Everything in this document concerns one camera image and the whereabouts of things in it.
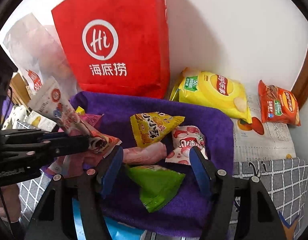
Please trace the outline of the person left hand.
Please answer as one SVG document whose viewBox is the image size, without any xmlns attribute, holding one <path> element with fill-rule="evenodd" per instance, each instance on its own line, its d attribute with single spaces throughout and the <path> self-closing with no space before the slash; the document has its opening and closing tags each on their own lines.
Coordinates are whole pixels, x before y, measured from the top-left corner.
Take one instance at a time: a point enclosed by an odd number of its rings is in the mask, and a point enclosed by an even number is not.
<svg viewBox="0 0 308 240">
<path fill-rule="evenodd" d="M 2 196 L 5 202 L 4 208 L 0 198 L 0 217 L 7 221 L 6 211 L 8 212 L 11 223 L 19 220 L 21 215 L 21 205 L 19 200 L 19 187 L 17 184 L 1 187 Z"/>
</svg>

